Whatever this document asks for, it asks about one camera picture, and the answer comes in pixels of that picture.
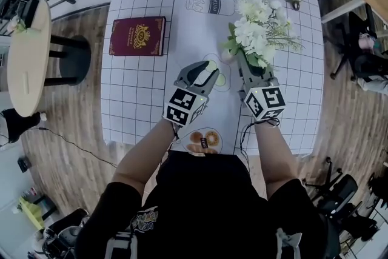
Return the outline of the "table with white checked cloth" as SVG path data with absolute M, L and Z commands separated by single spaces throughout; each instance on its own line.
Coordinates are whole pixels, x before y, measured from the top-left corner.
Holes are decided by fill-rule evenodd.
M 300 10 L 290 0 L 279 0 L 301 38 L 300 52 L 280 50 L 273 59 L 274 74 L 286 99 L 280 129 L 294 154 L 313 150 L 323 96 L 324 53 L 317 0 L 302 0 Z M 164 16 L 166 30 L 162 56 L 109 54 L 116 19 Z M 219 69 L 218 82 L 204 113 L 179 133 L 174 147 L 184 150 L 195 131 L 212 131 L 218 152 L 236 154 L 243 148 L 258 154 L 251 114 L 241 105 L 236 63 L 221 59 L 229 23 L 239 19 L 235 0 L 111 0 L 102 55 L 101 113 L 104 139 L 137 143 L 161 119 L 172 85 L 185 66 L 197 61 L 209 65 L 198 78 L 203 82 Z

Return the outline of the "yellow green bag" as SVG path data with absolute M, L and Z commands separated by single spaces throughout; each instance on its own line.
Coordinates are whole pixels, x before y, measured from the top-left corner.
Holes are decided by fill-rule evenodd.
M 44 220 L 42 218 L 42 209 L 33 203 L 29 203 L 23 197 L 19 197 L 19 205 L 26 214 L 28 219 L 33 223 L 37 230 L 41 230 L 44 227 Z

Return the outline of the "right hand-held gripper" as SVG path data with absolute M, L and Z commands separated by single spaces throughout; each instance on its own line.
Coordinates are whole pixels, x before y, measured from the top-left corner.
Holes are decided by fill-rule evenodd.
M 240 77 L 244 82 L 252 82 L 253 75 L 242 50 L 238 51 L 236 59 Z M 261 81 L 251 88 L 244 84 L 239 91 L 241 101 L 257 122 L 277 118 L 285 110 L 286 101 L 279 87 L 279 82 L 273 75 L 272 66 L 258 67 L 256 75 L 265 81 Z

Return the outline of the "pink bag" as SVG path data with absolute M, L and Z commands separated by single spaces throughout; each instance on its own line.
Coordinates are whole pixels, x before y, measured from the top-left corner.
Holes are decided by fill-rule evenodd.
M 358 39 L 358 45 L 362 50 L 373 50 L 375 38 L 368 34 L 361 34 Z

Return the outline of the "person's black t-shirt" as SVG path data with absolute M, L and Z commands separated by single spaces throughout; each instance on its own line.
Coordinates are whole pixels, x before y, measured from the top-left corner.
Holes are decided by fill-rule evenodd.
M 294 259 L 276 232 L 300 234 L 301 259 L 323 259 L 327 234 L 297 179 L 261 198 L 234 155 L 171 152 L 146 200 L 109 183 L 79 233 L 76 259 Z

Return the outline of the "small black box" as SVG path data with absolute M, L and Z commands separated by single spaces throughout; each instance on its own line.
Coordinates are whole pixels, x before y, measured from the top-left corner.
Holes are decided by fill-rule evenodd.
M 27 156 L 19 157 L 17 164 L 22 173 L 26 173 L 32 167 L 32 164 Z

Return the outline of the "dark red book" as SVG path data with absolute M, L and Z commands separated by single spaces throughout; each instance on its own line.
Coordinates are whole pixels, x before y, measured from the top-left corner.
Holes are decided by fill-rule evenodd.
M 163 54 L 166 18 L 116 19 L 110 37 L 112 56 L 161 56 Z

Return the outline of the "person's right forearm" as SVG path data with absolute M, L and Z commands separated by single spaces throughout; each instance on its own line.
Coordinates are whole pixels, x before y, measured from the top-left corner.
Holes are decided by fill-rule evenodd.
M 297 178 L 297 161 L 280 129 L 269 123 L 255 124 L 261 169 L 270 198 L 281 186 Z

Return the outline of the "black equipment pile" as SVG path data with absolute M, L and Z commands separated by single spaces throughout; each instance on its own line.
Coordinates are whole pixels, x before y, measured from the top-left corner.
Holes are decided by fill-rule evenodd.
M 35 252 L 44 259 L 76 259 L 76 239 L 89 219 L 85 209 L 78 208 L 49 227 L 38 231 Z

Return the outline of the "person's left forearm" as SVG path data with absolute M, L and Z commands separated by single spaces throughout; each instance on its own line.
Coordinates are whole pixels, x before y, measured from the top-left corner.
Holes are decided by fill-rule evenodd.
M 175 139 L 174 125 L 160 120 L 118 164 L 112 181 L 132 186 L 140 195 Z

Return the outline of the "black round stool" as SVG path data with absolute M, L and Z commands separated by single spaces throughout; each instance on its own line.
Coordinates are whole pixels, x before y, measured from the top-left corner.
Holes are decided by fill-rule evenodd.
M 49 57 L 59 58 L 59 71 L 61 76 L 46 78 L 44 86 L 76 86 L 80 84 L 90 68 L 91 49 L 88 40 L 81 35 L 66 38 L 51 35 L 51 44 L 62 46 L 62 51 L 49 51 Z

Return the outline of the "white flowers bunch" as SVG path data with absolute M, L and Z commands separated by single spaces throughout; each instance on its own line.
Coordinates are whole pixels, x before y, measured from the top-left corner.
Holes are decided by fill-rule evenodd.
M 279 0 L 236 0 L 235 10 L 241 17 L 229 23 L 224 43 L 230 56 L 242 52 L 249 65 L 265 69 L 277 51 L 301 51 L 301 38 Z

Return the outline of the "round beige side table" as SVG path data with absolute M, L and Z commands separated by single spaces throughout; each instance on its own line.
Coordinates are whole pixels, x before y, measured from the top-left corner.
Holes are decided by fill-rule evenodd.
M 10 37 L 7 85 L 11 102 L 23 117 L 39 104 L 49 61 L 52 18 L 45 0 L 39 0 L 31 27 Z

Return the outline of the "pink flowers in black pot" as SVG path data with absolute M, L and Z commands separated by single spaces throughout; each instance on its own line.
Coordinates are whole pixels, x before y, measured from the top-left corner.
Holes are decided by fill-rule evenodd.
M 31 0 L 26 3 L 21 16 L 15 15 L 7 25 L 7 31 L 10 33 L 40 33 L 39 29 L 32 28 L 32 22 L 39 5 L 38 0 Z

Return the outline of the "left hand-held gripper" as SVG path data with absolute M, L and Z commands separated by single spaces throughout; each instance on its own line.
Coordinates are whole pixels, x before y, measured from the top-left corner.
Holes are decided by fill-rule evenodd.
M 219 69 L 215 69 L 202 84 L 194 84 L 208 64 L 208 61 L 195 62 L 180 71 L 172 87 L 172 96 L 164 104 L 164 119 L 185 127 L 203 113 L 219 77 Z

